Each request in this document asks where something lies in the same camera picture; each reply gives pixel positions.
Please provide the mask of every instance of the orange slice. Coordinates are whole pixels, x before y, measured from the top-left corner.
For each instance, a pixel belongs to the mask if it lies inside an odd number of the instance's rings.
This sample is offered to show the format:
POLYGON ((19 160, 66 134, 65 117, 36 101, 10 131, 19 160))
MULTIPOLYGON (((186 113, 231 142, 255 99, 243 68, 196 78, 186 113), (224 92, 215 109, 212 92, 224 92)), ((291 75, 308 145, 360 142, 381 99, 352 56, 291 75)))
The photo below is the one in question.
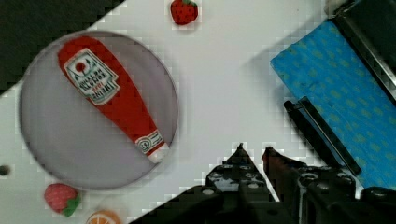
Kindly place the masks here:
POLYGON ((122 224, 119 216, 110 210, 95 212, 87 220, 87 224, 122 224))

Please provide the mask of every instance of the white surface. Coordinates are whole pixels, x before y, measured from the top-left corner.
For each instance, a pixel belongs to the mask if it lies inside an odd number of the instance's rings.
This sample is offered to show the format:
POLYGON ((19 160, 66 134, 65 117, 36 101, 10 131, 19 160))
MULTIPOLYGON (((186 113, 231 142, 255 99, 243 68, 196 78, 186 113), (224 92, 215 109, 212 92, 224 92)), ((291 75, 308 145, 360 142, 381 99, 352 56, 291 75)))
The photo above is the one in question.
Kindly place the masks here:
POLYGON ((42 195, 56 180, 35 163, 21 139, 18 84, 0 100, 0 162, 12 166, 11 175, 0 178, 2 223, 84 223, 97 206, 107 204, 125 209, 131 221, 185 189, 204 184, 208 172, 231 156, 239 142, 246 143, 261 171, 263 149, 270 145, 308 164, 320 162, 290 127, 282 106, 290 94, 270 69, 269 60, 322 22, 324 3, 197 1, 201 16, 185 30, 173 25, 169 3, 127 0, 92 27, 141 41, 169 69, 180 104, 169 157, 130 186, 85 192, 72 217, 55 215, 42 195))

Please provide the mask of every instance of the strawberry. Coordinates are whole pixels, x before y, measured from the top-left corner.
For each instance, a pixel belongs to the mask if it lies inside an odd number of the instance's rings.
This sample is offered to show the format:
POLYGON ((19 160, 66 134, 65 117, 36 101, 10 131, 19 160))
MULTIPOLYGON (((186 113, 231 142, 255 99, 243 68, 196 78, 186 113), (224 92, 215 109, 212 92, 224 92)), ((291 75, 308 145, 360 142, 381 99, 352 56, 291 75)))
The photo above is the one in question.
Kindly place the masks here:
POLYGON ((190 0, 175 0, 171 4, 171 14, 177 25, 186 25, 198 17, 198 6, 190 0))
POLYGON ((64 184, 51 184, 44 193, 44 199, 53 211, 70 217, 80 203, 78 192, 64 184))

